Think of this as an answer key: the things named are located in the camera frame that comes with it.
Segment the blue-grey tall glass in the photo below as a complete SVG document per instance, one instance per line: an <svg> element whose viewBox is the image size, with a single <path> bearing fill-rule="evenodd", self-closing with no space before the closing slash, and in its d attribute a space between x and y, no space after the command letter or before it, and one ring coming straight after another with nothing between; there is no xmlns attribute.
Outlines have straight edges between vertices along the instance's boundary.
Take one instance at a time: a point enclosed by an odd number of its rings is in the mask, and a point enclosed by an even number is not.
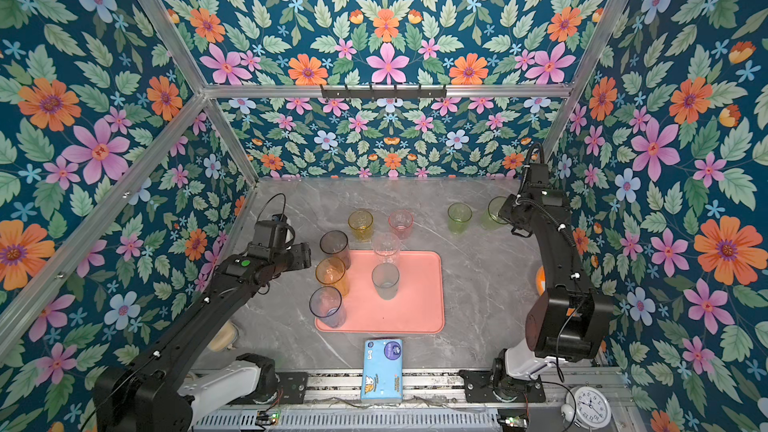
<svg viewBox="0 0 768 432"><path fill-rule="evenodd" d="M346 322L347 314L341 292L331 286L318 288L309 299L310 312L327 327L337 329Z"/></svg>

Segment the white alarm clock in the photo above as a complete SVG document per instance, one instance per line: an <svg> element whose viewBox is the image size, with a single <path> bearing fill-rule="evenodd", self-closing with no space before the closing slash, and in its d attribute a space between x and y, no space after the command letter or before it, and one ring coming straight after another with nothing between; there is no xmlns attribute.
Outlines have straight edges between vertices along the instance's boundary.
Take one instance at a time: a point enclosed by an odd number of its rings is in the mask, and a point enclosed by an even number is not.
<svg viewBox="0 0 768 432"><path fill-rule="evenodd" d="M590 431L606 427L612 419L607 397L591 386L577 387L568 392L561 414L567 427L577 426Z"/></svg>

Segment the dark grey tall glass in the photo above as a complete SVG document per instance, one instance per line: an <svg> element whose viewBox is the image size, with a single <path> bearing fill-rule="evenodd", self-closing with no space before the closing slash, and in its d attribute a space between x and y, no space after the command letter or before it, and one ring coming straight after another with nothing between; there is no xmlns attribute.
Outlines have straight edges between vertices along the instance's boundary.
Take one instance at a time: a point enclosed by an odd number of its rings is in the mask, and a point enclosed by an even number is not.
<svg viewBox="0 0 768 432"><path fill-rule="evenodd" d="M340 230L326 232L321 237L319 246L327 258L337 258L342 261L346 269L350 268L349 238L345 232Z"/></svg>

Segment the teal tall glass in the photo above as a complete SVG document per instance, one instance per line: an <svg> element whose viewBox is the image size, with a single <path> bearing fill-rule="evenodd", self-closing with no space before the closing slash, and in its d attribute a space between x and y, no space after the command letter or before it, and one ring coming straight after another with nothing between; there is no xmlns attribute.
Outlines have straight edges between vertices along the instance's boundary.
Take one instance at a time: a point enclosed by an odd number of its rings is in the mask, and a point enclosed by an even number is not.
<svg viewBox="0 0 768 432"><path fill-rule="evenodd" d="M371 274L374 288L383 300L392 300L398 293L400 272L393 263L378 264Z"/></svg>

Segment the amber tall glass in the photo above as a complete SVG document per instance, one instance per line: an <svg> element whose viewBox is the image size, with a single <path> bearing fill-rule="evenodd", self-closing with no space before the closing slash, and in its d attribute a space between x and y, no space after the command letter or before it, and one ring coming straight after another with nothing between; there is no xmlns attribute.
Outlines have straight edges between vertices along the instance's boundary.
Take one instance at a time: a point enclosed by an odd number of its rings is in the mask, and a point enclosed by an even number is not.
<svg viewBox="0 0 768 432"><path fill-rule="evenodd" d="M349 293L347 267L338 257L321 260L315 268L315 278L321 285L337 289L342 297Z"/></svg>

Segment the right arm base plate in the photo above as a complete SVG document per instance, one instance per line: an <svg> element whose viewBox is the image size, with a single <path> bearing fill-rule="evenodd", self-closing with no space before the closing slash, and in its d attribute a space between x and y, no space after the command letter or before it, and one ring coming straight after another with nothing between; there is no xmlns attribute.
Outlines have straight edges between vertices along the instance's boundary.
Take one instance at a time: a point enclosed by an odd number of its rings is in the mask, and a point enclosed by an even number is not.
<svg viewBox="0 0 768 432"><path fill-rule="evenodd" d="M460 369L468 403L538 404L546 401L540 380L520 380L490 370Z"/></svg>

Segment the yellow short glass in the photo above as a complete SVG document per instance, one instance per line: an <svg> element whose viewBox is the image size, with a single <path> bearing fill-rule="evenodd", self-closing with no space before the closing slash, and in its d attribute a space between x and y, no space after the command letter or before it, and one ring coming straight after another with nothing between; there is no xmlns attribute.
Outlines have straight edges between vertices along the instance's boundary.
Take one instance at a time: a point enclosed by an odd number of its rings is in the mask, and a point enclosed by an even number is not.
<svg viewBox="0 0 768 432"><path fill-rule="evenodd" d="M348 217L348 225L354 237L360 242L369 242L374 232L374 217L365 209L352 212Z"/></svg>

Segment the clear tall glass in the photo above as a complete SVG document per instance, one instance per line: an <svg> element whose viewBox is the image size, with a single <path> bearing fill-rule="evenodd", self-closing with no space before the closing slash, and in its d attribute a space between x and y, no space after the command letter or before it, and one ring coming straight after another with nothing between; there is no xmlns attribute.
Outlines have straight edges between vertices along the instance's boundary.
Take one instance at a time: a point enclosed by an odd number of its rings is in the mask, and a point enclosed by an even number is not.
<svg viewBox="0 0 768 432"><path fill-rule="evenodd" d="M396 265L399 261L401 241L391 232L376 233L372 238L372 250L380 263Z"/></svg>

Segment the blue tissue pack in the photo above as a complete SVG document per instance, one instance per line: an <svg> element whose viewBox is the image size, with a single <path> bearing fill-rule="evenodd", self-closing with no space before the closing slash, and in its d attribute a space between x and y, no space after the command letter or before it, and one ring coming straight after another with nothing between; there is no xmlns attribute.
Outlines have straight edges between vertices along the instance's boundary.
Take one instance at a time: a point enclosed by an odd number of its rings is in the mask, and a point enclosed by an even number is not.
<svg viewBox="0 0 768 432"><path fill-rule="evenodd" d="M403 400L403 343L401 339L365 341L360 399L370 403Z"/></svg>

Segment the pink short glass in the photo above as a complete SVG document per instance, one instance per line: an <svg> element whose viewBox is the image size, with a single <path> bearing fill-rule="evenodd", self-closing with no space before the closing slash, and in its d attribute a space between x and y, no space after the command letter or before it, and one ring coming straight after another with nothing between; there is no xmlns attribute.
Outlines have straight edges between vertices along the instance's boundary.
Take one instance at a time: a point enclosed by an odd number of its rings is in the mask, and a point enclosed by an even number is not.
<svg viewBox="0 0 768 432"><path fill-rule="evenodd" d="M406 240L412 233L414 218L408 210L395 210L389 215L388 224L393 234L400 240Z"/></svg>

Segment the black hook rail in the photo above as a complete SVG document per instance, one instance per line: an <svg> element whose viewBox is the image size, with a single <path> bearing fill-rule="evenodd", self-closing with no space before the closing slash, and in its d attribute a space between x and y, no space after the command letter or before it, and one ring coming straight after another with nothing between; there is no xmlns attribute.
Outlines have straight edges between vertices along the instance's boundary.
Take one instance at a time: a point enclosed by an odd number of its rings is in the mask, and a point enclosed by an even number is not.
<svg viewBox="0 0 768 432"><path fill-rule="evenodd" d="M324 99L442 99L448 97L446 86L423 85L361 85L361 86L321 86L321 97Z"/></svg>

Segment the pink plastic tray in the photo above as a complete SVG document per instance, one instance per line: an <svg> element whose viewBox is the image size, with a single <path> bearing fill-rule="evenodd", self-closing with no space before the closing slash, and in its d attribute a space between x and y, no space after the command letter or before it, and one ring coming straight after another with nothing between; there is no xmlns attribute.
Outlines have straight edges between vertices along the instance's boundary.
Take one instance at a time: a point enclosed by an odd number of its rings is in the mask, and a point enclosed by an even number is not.
<svg viewBox="0 0 768 432"><path fill-rule="evenodd" d="M442 262L433 251L404 251L399 255L400 281L396 295L385 300L375 290L372 271L379 264L371 250L351 252L350 292L342 298L345 322L331 327L320 319L322 332L398 336L437 334L445 326Z"/></svg>

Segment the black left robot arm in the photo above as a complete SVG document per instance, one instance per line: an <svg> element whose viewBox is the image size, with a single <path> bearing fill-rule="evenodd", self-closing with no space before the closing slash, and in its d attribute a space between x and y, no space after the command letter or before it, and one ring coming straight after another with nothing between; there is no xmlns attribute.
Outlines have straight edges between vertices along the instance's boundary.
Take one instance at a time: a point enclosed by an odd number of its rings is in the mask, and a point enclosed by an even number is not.
<svg viewBox="0 0 768 432"><path fill-rule="evenodd" d="M187 431L209 413L241 397L270 401L279 390L272 359L243 353L196 381L192 366L233 314L288 271L311 265L311 248L298 243L283 214L254 226L245 251L224 259L207 288L163 335L124 367L110 367L93 388L100 431Z"/></svg>

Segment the light green tall glass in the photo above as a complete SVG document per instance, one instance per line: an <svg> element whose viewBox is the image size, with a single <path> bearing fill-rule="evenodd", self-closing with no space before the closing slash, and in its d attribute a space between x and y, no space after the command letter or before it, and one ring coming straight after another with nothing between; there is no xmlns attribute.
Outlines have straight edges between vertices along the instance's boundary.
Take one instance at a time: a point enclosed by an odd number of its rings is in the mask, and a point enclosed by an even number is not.
<svg viewBox="0 0 768 432"><path fill-rule="evenodd" d="M481 226L483 229L493 231L508 225L508 222L500 216L500 210L505 201L505 197L497 196L488 202L481 216Z"/></svg>

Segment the green short glass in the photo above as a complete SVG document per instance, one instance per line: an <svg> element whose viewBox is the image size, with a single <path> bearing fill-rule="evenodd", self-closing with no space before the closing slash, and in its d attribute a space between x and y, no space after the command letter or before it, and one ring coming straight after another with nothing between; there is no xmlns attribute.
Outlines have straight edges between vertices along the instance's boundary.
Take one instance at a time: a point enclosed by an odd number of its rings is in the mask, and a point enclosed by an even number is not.
<svg viewBox="0 0 768 432"><path fill-rule="evenodd" d="M470 206L462 202L452 203L447 210L448 229L452 234L463 234L473 217Z"/></svg>

